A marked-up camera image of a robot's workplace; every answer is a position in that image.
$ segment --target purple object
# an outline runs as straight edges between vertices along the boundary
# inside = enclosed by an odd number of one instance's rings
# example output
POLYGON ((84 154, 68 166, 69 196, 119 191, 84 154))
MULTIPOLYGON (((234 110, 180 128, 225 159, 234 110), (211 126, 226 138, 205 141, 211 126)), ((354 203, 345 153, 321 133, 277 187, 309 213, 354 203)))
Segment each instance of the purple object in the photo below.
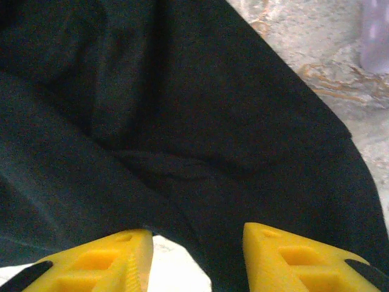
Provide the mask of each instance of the purple object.
POLYGON ((389 0, 364 1, 360 63, 368 72, 389 73, 389 0))

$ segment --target rectangular cutout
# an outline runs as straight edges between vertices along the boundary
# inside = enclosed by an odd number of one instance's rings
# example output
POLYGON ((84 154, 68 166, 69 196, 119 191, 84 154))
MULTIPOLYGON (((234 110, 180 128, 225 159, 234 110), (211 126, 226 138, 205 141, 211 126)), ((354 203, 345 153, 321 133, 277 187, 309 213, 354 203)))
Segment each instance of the rectangular cutout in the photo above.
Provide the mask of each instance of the rectangular cutout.
POLYGON ((95 250, 82 254, 72 269, 108 269, 119 256, 117 251, 95 250))
POLYGON ((325 265, 324 258, 308 246, 287 246, 278 250, 290 266, 325 265))
POLYGON ((91 292, 97 281, 91 278, 66 277, 58 279, 55 292, 91 292))
POLYGON ((356 292, 342 283, 336 273, 314 273, 298 276, 309 292, 356 292))
POLYGON ((281 235, 278 234, 277 232, 274 232, 274 231, 271 231, 271 230, 268 230, 268 229, 263 229, 262 230, 262 234, 265 235, 265 237, 270 237, 270 238, 281 237, 281 235))
POLYGON ((121 235, 120 237, 118 237, 116 239, 116 241, 117 242, 129 242, 131 239, 133 239, 132 234, 125 234, 125 235, 121 235))

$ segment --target white marble surface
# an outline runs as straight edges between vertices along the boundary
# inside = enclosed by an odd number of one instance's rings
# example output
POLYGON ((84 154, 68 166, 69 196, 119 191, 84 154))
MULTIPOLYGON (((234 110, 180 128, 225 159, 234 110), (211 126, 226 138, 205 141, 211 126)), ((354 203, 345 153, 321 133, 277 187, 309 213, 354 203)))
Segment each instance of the white marble surface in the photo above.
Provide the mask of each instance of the white marble surface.
MULTIPOLYGON (((389 75, 359 66, 362 0, 229 2, 349 127, 389 226, 389 75)), ((149 292, 211 291, 184 248, 160 236, 154 248, 149 292)), ((0 284, 17 270, 0 269, 0 284)))

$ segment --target black pants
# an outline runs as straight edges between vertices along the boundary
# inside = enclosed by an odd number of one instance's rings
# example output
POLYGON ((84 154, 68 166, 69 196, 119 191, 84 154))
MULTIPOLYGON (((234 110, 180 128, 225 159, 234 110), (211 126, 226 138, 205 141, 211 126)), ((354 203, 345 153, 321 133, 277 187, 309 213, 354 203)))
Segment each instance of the black pants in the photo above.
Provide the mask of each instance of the black pants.
POLYGON ((254 221, 389 273, 350 133, 227 3, 45 8, 18 4, 0 34, 0 265, 147 228, 214 291, 247 291, 254 221))

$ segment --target floor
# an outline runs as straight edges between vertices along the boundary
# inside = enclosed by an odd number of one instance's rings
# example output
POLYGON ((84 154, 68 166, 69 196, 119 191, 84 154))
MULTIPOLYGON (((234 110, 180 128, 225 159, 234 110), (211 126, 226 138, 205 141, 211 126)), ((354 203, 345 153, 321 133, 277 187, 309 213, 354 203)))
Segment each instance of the floor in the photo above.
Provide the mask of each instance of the floor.
MULTIPOLYGON (((389 74, 359 66, 362 0, 229 0, 351 130, 389 227, 389 74)), ((149 292, 208 292, 184 248, 154 238, 149 292)), ((0 284, 21 268, 0 269, 0 284)))

